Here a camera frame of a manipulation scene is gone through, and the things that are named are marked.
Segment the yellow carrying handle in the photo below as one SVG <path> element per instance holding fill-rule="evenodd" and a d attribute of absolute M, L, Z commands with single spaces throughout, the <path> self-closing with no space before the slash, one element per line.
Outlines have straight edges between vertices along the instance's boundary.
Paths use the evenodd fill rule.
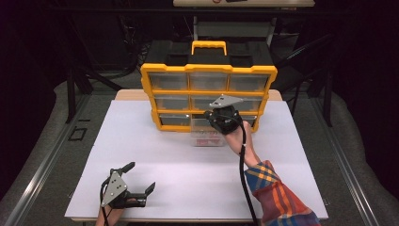
<path fill-rule="evenodd" d="M 226 42 L 223 40 L 194 40 L 191 48 L 191 55 L 194 55 L 195 48 L 223 48 L 227 55 Z"/>

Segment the plastic drawer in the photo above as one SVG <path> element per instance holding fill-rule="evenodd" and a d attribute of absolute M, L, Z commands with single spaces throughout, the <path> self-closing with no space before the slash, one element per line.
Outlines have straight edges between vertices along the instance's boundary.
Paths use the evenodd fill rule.
<path fill-rule="evenodd" d="M 264 91 L 269 74 L 232 73 L 230 91 Z"/>
<path fill-rule="evenodd" d="M 198 72 L 190 73 L 190 88 L 192 90 L 225 90 L 226 73 Z"/>
<path fill-rule="evenodd" d="M 249 96 L 249 97 L 238 97 L 244 101 L 241 103 L 234 104 L 234 108 L 238 111 L 258 111 L 259 106 L 262 102 L 262 97 Z"/>
<path fill-rule="evenodd" d="M 159 114 L 162 125 L 190 125 L 190 116 L 186 114 Z"/>
<path fill-rule="evenodd" d="M 192 146 L 223 146 L 225 139 L 222 134 L 218 133 L 207 120 L 192 119 L 190 143 Z"/>
<path fill-rule="evenodd" d="M 186 73 L 149 73 L 153 89 L 187 89 Z"/>
<path fill-rule="evenodd" d="M 191 95 L 191 108 L 193 110 L 210 110 L 210 103 L 214 102 L 220 95 Z"/>
<path fill-rule="evenodd" d="M 154 95 L 156 107 L 166 110 L 188 109 L 188 95 Z"/>

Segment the plaid shirt sleeve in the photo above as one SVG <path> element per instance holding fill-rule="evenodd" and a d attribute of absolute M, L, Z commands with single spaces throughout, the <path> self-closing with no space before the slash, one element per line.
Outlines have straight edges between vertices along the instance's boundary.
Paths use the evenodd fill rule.
<path fill-rule="evenodd" d="M 321 225 L 313 211 L 275 173 L 269 161 L 246 170 L 252 195 L 261 203 L 262 222 L 270 226 Z"/>

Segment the yellow storage drawer organizer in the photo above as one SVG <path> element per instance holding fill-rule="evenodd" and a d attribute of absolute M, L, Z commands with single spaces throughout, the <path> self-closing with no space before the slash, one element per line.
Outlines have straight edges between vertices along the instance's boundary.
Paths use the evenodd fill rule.
<path fill-rule="evenodd" d="M 234 108 L 256 132 L 277 69 L 265 42 L 155 40 L 141 74 L 159 130 L 190 132 L 191 121 L 225 94 L 243 99 Z"/>

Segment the white table surface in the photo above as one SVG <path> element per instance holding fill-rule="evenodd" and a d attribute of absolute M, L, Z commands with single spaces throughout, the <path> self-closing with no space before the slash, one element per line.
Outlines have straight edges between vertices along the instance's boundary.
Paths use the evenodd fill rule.
<path fill-rule="evenodd" d="M 220 3 L 214 3 L 212 0 L 173 0 L 175 7 L 241 7 L 241 8 L 295 8 L 295 7 L 313 7 L 313 0 L 247 0 L 242 2 L 228 3 L 222 0 Z"/>
<path fill-rule="evenodd" d="M 145 208 L 129 208 L 121 220 L 250 221 L 239 157 L 227 145 L 192 147 L 189 133 L 157 130 L 150 112 L 148 101 L 111 103 L 65 217 L 94 220 L 109 170 L 136 162 L 122 175 L 128 190 L 141 193 L 156 182 L 155 190 Z M 285 102 L 267 103 L 253 139 L 259 157 L 273 163 L 282 182 L 319 218 L 328 218 Z M 261 218 L 259 202 L 252 202 Z"/>

